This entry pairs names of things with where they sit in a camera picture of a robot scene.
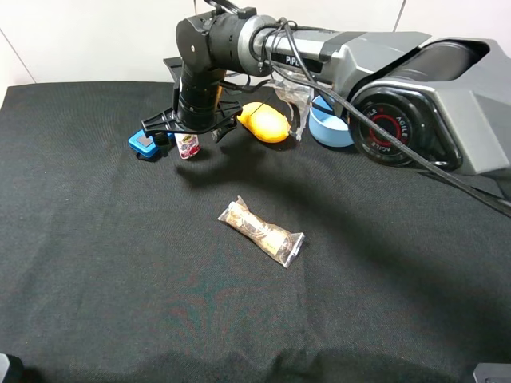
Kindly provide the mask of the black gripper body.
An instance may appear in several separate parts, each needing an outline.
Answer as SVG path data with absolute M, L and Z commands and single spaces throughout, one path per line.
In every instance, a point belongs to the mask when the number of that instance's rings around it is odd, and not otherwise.
M 172 106 L 141 122 L 145 133 L 208 133 L 236 121 L 243 108 L 237 101 L 222 101 L 224 69 L 195 73 L 186 65 L 168 67 L 175 81 Z

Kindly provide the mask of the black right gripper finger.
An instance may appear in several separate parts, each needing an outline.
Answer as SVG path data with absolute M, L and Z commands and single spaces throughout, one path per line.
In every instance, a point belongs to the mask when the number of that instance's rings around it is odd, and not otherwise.
M 161 156 L 168 156 L 174 146 L 175 135 L 171 132 L 156 133 L 153 142 L 157 146 Z

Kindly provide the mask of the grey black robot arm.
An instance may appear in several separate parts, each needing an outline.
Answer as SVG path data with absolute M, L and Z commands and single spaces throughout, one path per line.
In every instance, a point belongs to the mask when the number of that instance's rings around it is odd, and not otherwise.
M 510 59 L 491 39 L 431 41 L 419 32 L 337 32 L 291 26 L 252 7 L 214 1 L 180 21 L 172 107 L 145 120 L 145 134 L 224 136 L 241 107 L 222 101 L 229 71 L 253 77 L 287 69 L 328 85 L 373 122 L 343 106 L 356 147 L 387 166 L 408 163 L 390 133 L 438 167 L 465 175 L 510 171 Z

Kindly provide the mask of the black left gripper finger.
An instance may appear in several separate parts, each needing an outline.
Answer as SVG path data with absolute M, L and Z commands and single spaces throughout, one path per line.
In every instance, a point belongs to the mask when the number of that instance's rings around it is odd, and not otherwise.
M 228 133 L 235 130 L 237 127 L 236 121 L 230 121 L 228 124 L 222 125 L 220 128 L 217 128 L 211 131 L 212 139 L 215 143 L 219 143 Z

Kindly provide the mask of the clear plastic bag on arm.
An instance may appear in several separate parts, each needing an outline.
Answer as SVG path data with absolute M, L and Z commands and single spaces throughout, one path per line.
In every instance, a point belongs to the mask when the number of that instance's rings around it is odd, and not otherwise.
M 271 87 L 291 110 L 291 135 L 301 141 L 307 127 L 314 90 L 303 84 L 307 78 L 302 73 L 274 67 L 271 76 Z

